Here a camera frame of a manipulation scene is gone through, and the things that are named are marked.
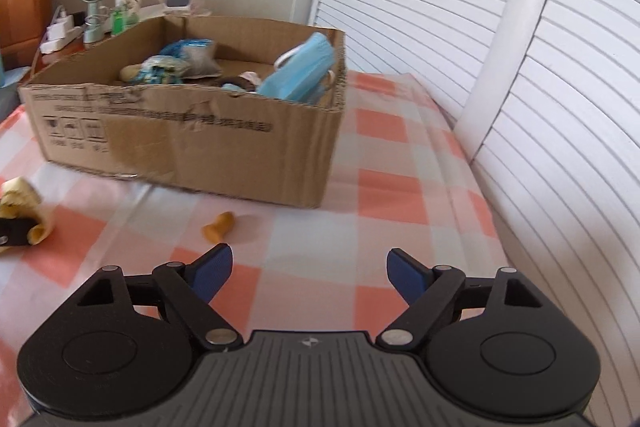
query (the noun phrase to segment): triangular hole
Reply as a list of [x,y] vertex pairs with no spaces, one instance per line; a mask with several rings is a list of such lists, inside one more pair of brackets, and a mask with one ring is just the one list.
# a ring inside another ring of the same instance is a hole
[[78,306],[97,306],[100,304],[113,304],[113,291],[109,279],[100,279],[85,293]]
[[518,279],[507,281],[507,295],[504,297],[507,306],[523,306],[525,308],[540,308],[542,304],[527,287]]

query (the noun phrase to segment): bed sheet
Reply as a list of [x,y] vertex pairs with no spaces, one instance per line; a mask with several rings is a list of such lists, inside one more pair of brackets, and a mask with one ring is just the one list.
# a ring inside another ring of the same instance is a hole
[[29,413],[15,376],[22,343],[100,266],[127,275],[209,250],[200,233],[238,216],[226,240],[230,279],[212,306],[247,338],[255,329],[368,330],[404,308],[385,258],[475,277],[506,265],[490,210],[462,150],[409,75],[350,73],[347,104],[322,207],[301,210],[116,181],[43,160],[22,108],[0,124],[0,182],[25,176],[56,227],[37,247],[0,256],[0,426]]

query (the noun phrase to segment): cardboard box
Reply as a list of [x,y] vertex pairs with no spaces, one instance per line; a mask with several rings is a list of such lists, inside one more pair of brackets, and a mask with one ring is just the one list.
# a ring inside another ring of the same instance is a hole
[[[121,68],[181,38],[218,43],[225,76],[262,78],[313,32],[337,50],[337,81],[318,106],[217,87],[126,87]],[[47,160],[106,176],[238,198],[319,206],[344,109],[344,34],[233,17],[145,21],[67,57],[20,87]]]

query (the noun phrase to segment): silver screw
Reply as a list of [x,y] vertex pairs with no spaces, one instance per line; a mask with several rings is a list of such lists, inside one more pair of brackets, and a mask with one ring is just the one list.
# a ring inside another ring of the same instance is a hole
[[382,333],[382,341],[387,346],[406,346],[413,339],[414,336],[406,330],[386,330]]
[[219,328],[217,330],[207,331],[205,338],[209,344],[213,344],[214,346],[226,346],[227,344],[233,344],[238,338],[238,334],[233,330]]

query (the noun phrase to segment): circular cap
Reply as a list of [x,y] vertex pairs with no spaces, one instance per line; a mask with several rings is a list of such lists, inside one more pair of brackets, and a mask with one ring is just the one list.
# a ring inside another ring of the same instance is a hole
[[238,334],[233,330],[219,328],[217,330],[207,331],[205,338],[209,344],[214,344],[215,346],[226,346],[227,344],[233,344],[238,338]]
[[546,340],[528,333],[500,333],[480,346],[482,359],[507,375],[535,375],[556,359],[556,351]]
[[64,347],[67,365],[86,375],[105,375],[128,365],[136,356],[135,341],[114,331],[93,331],[74,338]]
[[381,338],[387,346],[406,346],[411,343],[414,336],[406,330],[386,330]]

